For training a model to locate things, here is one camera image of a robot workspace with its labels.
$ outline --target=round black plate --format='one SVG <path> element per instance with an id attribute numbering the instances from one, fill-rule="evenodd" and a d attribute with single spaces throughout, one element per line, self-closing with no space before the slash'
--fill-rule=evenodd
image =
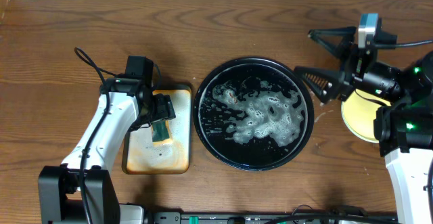
<path id="1" fill-rule="evenodd" d="M 274 98 L 281 105 L 268 102 Z M 293 124 L 288 125 L 299 130 L 285 125 L 281 115 L 290 115 L 285 119 Z M 263 58 L 240 58 L 204 79 L 194 99 L 193 120 L 215 157 L 238 169 L 264 171 L 287 163 L 303 149 L 314 112 L 305 85 L 289 68 Z"/>

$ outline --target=black pan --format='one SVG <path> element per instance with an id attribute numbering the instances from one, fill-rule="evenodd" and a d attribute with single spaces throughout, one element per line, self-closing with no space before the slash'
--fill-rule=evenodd
<path id="1" fill-rule="evenodd" d="M 313 103 L 292 70 L 264 58 L 215 68 L 194 99 L 193 120 L 204 146 L 238 169 L 265 171 L 293 159 L 313 130 Z"/>

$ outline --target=soapy water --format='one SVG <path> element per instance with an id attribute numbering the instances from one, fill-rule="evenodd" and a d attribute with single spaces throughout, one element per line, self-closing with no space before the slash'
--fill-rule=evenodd
<path id="1" fill-rule="evenodd" d="M 226 129 L 212 130 L 209 133 L 233 133 L 232 139 L 236 143 L 248 143 L 253 137 L 262 139 L 267 136 L 273 138 L 278 146 L 283 147 L 299 137 L 300 124 L 304 120 L 301 112 L 306 111 L 302 95 L 297 91 L 290 91 L 290 98 L 282 92 L 255 91 L 245 95 L 236 95 L 235 89 L 229 84 L 217 85 L 212 90 L 212 98 L 224 104 L 211 108 L 231 114 L 228 109 L 238 112 L 224 120 Z M 262 88 L 270 89 L 271 85 L 261 81 Z"/>

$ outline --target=yellow plate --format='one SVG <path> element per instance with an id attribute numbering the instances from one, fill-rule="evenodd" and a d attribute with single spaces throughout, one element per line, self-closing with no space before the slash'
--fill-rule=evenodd
<path id="1" fill-rule="evenodd" d="M 384 102 L 387 106 L 390 105 L 386 100 L 370 95 L 364 91 L 357 89 L 356 92 L 367 99 L 376 99 Z M 341 103 L 341 115 L 344 123 L 349 130 L 360 139 L 378 143 L 379 141 L 374 137 L 373 120 L 376 118 L 376 111 L 380 105 L 369 102 L 359 95 L 353 92 L 345 102 Z"/>

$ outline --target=wooden table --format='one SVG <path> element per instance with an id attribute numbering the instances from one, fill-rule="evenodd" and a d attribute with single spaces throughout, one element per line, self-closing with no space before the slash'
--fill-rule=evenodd
<path id="1" fill-rule="evenodd" d="M 124 71 L 127 56 L 159 64 L 165 83 L 190 84 L 227 60 L 246 55 L 336 68 L 306 37 L 312 28 L 357 26 L 378 12 L 399 41 L 433 35 L 433 0 L 11 0 L 0 25 L 0 216 L 38 223 L 37 177 L 59 165 L 96 109 L 99 78 L 73 52 L 82 47 L 98 66 Z M 404 68 L 432 47 L 382 51 Z M 250 173 L 213 157 L 191 126 L 189 170 L 182 175 L 125 175 L 122 150 L 112 172 L 120 202 L 153 211 L 291 212 L 299 204 L 336 204 L 395 211 L 378 147 L 344 125 L 340 103 L 321 107 L 303 151 L 278 169 Z"/>

